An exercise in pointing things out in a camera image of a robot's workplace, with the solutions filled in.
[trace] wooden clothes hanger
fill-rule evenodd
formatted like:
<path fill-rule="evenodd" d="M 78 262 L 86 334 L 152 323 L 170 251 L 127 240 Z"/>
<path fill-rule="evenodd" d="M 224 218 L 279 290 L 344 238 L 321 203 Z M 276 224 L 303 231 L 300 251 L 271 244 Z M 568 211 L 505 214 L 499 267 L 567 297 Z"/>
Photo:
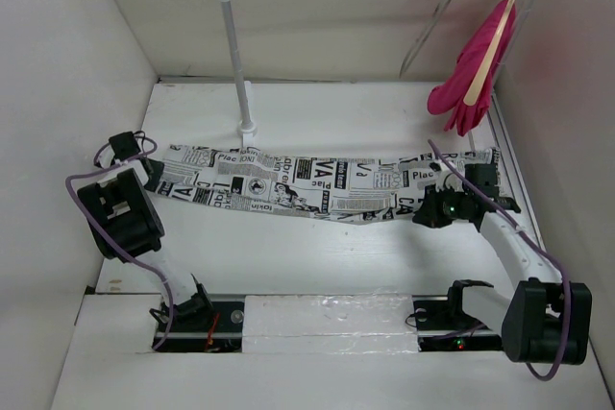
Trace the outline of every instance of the wooden clothes hanger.
<path fill-rule="evenodd" d="M 500 40 L 502 39 L 502 34 L 504 33 L 504 26 L 508 21 L 513 5 L 515 5 L 515 0 L 508 0 L 506 3 L 504 13 L 502 13 L 502 18 L 500 18 L 500 23 L 498 23 L 496 33 L 493 35 L 491 43 L 489 43 L 489 48 L 487 48 L 487 51 L 484 54 L 479 70 L 477 71 L 476 76 L 474 76 L 474 80 L 470 84 L 470 88 L 468 88 L 468 91 L 463 97 L 463 103 L 467 106 L 475 105 L 479 99 L 480 91 L 484 86 L 484 81 L 487 78 L 489 69 L 491 69 L 491 63 L 496 56 L 498 45 L 500 45 Z"/>

